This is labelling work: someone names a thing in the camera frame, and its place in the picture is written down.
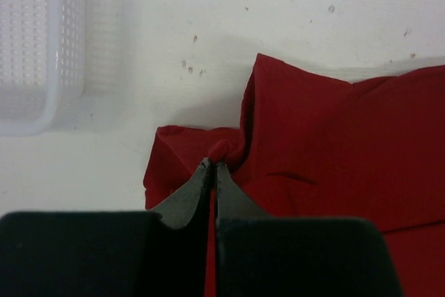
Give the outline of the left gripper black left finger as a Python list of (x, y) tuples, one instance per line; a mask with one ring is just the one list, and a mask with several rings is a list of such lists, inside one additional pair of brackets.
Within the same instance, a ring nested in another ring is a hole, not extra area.
[(149, 211), (1, 218), (2, 296), (203, 296), (212, 165)]

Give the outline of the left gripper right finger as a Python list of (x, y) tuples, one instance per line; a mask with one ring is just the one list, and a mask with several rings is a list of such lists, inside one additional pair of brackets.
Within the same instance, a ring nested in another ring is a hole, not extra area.
[(219, 296), (402, 296), (381, 233), (362, 218), (278, 218), (216, 166)]

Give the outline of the red t shirt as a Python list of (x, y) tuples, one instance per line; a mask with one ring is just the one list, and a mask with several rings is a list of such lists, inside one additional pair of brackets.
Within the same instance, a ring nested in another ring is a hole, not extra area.
[(238, 128), (157, 129), (146, 208), (204, 158), (270, 214), (371, 220), (405, 295), (444, 295), (443, 66), (348, 83), (259, 54)]

